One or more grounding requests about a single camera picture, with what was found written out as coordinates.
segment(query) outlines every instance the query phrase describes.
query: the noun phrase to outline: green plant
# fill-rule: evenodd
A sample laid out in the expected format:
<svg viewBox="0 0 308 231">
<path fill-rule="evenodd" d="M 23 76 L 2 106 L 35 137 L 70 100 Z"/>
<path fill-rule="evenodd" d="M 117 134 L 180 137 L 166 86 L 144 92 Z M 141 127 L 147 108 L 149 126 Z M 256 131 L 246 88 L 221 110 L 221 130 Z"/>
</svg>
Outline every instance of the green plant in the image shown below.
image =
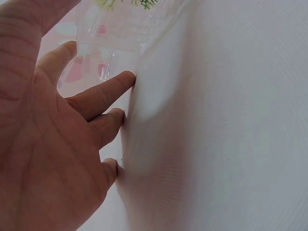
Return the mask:
<svg viewBox="0 0 308 231">
<path fill-rule="evenodd" d="M 113 10 L 114 8 L 114 3 L 117 0 L 96 0 L 97 3 L 103 7 L 106 8 L 107 10 Z M 132 4 L 136 5 L 136 6 L 143 6 L 145 10 L 149 10 L 151 9 L 151 7 L 153 7 L 158 0 L 130 0 Z"/>
</svg>

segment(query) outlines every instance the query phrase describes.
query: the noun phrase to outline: finger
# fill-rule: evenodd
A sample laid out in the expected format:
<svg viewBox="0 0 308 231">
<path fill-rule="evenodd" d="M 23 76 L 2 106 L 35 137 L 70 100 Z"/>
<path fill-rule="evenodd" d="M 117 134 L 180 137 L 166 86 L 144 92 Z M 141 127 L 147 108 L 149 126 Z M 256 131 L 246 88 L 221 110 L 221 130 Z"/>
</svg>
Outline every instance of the finger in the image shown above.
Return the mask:
<svg viewBox="0 0 308 231">
<path fill-rule="evenodd" d="M 10 0 L 9 2 L 27 11 L 27 13 L 22 14 L 22 17 L 25 17 L 31 24 L 38 26 L 44 36 L 80 0 Z"/>
<path fill-rule="evenodd" d="M 106 177 L 106 190 L 108 190 L 117 178 L 117 162 L 114 159 L 108 158 L 104 160 L 102 167 Z"/>
<path fill-rule="evenodd" d="M 112 142 L 118 134 L 124 119 L 121 109 L 112 109 L 105 115 L 100 115 L 89 122 L 99 149 Z"/>
<path fill-rule="evenodd" d="M 135 83 L 135 76 L 129 71 L 74 97 L 67 98 L 69 104 L 87 121 L 104 113 L 121 95 Z"/>
<path fill-rule="evenodd" d="M 7 85 L 29 84 L 42 36 L 79 1 L 9 0 L 0 6 L 0 74 Z"/>
<path fill-rule="evenodd" d="M 76 56 L 75 41 L 67 42 L 45 54 L 37 63 L 36 71 L 43 72 L 53 85 L 57 85 L 60 75 L 67 64 Z"/>
</svg>

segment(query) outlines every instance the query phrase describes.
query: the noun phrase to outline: white fabric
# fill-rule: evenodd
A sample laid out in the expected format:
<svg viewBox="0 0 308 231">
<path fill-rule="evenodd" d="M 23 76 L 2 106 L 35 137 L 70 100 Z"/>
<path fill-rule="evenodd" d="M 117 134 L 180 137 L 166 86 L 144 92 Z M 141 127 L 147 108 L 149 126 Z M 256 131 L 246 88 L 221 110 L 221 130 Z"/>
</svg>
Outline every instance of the white fabric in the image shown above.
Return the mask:
<svg viewBox="0 0 308 231">
<path fill-rule="evenodd" d="M 306 0 L 184 15 L 139 67 L 125 207 L 108 194 L 81 230 L 307 231 L 307 40 Z"/>
</svg>

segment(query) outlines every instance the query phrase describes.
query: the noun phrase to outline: hand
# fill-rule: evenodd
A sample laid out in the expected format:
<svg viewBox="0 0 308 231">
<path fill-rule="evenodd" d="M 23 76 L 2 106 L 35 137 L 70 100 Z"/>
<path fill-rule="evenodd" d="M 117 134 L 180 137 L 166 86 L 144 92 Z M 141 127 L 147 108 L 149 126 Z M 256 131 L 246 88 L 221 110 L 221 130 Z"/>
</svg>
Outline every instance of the hand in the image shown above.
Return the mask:
<svg viewBox="0 0 308 231">
<path fill-rule="evenodd" d="M 0 6 L 0 230 L 76 230 L 116 179 L 99 149 L 122 124 L 101 115 L 134 83 L 124 72 L 72 98 L 56 84 L 76 54 L 68 42 L 36 63 L 40 41 L 78 0 L 11 0 Z"/>
</svg>

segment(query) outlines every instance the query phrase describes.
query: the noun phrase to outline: clear plastic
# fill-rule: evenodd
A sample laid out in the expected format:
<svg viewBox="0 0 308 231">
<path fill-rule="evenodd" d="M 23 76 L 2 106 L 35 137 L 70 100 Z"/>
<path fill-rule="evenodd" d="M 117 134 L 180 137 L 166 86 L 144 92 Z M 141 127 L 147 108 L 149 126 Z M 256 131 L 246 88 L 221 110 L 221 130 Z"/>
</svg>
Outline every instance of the clear plastic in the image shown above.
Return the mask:
<svg viewBox="0 0 308 231">
<path fill-rule="evenodd" d="M 95 0 L 83 0 L 77 12 L 77 45 L 83 56 L 83 75 L 96 76 L 98 82 L 108 80 L 114 75 L 121 51 L 141 52 L 188 2 L 158 0 L 146 10 L 131 0 L 115 0 L 112 8 L 101 7 Z"/>
</svg>

